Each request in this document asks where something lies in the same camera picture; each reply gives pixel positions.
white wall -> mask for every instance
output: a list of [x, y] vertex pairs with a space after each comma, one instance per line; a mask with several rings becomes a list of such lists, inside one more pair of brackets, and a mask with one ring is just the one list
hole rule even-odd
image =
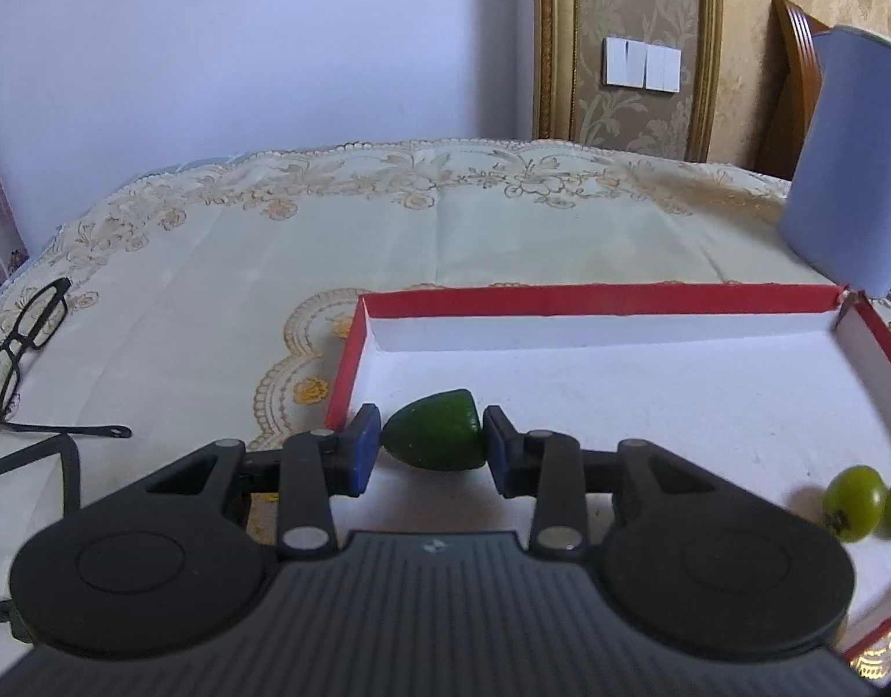
[[510, 137], [517, 0], [0, 0], [0, 170], [31, 251], [145, 171]]

red box edge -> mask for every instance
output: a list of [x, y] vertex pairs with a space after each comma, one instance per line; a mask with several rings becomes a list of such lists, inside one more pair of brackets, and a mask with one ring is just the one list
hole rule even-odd
[[[858, 312], [858, 316], [862, 318], [862, 321], [865, 322], [865, 327], [868, 327], [868, 330], [871, 332], [872, 336], [874, 336], [875, 341], [881, 347], [881, 350], [884, 352], [885, 358], [887, 358], [891, 367], [891, 331], [888, 330], [888, 326], [884, 324], [884, 320], [881, 319], [881, 316], [875, 311], [875, 307], [872, 307], [870, 301], [868, 301], [863, 293], [859, 293], [856, 297], [856, 311]], [[874, 645], [875, 642], [884, 637], [890, 630], [891, 615], [868, 632], [865, 637], [862, 637], [857, 641], [856, 644], [842, 652], [842, 657], [851, 661], [852, 658], [858, 657], [869, 647]]]
[[371, 316], [780, 314], [835, 309], [842, 286], [783, 283], [590, 283], [367, 293]]
[[333, 380], [332, 395], [326, 406], [326, 426], [339, 431], [345, 429], [345, 414], [349, 409], [351, 391], [355, 385], [358, 363], [362, 358], [362, 349], [368, 339], [368, 310], [365, 307], [365, 296], [358, 298], [355, 314], [351, 318], [349, 335], [342, 347], [342, 358]]

wall switch panel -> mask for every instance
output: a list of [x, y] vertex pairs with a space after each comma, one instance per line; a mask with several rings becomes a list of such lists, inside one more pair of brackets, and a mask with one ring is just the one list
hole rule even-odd
[[681, 90], [681, 50], [649, 44], [645, 50], [645, 87], [656, 92]]
[[665, 48], [665, 91], [676, 94], [681, 90], [681, 50]]
[[641, 88], [645, 78], [646, 44], [632, 39], [606, 37], [603, 81], [611, 86]]
[[665, 47], [650, 44], [645, 51], [645, 87], [665, 91]]

patterned wallpaper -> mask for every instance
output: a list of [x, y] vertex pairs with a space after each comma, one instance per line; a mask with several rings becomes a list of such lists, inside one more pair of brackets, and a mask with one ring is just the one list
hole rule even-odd
[[[579, 0], [579, 7], [574, 141], [682, 160], [694, 95], [698, 0]], [[681, 92], [603, 84], [606, 36], [680, 48]]]
[[[824, 23], [891, 36], [891, 0], [791, 0]], [[755, 160], [784, 80], [784, 44], [772, 0], [723, 0], [723, 47], [709, 160]]]

lace tablecloth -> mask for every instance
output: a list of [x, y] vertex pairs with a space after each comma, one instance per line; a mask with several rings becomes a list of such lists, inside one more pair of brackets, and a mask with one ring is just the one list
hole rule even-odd
[[[132, 428], [78, 440], [92, 502], [217, 437], [263, 449], [319, 426], [365, 290], [827, 282], [775, 233], [785, 193], [730, 166], [562, 142], [350, 145], [148, 175], [65, 225], [1, 290], [0, 341], [38, 288], [73, 283], [13, 415]], [[4, 433], [0, 456], [31, 441]], [[0, 595], [59, 485], [50, 465], [4, 498]], [[22, 651], [0, 624], [0, 671]], [[875, 657], [867, 674], [890, 670], [891, 647]]]

